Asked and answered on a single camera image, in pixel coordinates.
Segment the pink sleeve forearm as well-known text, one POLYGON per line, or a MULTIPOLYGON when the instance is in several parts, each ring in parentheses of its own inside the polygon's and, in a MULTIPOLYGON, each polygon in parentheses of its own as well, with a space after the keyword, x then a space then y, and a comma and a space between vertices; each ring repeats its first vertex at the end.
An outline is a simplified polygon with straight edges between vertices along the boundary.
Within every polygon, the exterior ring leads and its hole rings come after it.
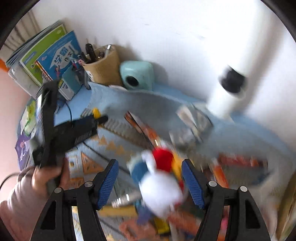
POLYGON ((1 240, 30 240, 48 198, 32 188, 34 167, 24 169, 8 200, 1 202, 1 240))

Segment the person left hand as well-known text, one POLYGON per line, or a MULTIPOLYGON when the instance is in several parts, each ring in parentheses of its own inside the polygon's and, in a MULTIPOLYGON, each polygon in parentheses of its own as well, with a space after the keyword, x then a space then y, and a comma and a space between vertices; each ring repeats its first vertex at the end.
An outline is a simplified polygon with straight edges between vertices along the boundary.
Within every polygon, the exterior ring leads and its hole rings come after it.
POLYGON ((32 176, 32 189, 41 197, 46 198, 49 196, 47 183, 57 177, 61 178, 58 187, 67 190, 70 186, 70 171, 67 158, 63 158, 62 167, 35 168, 32 176))

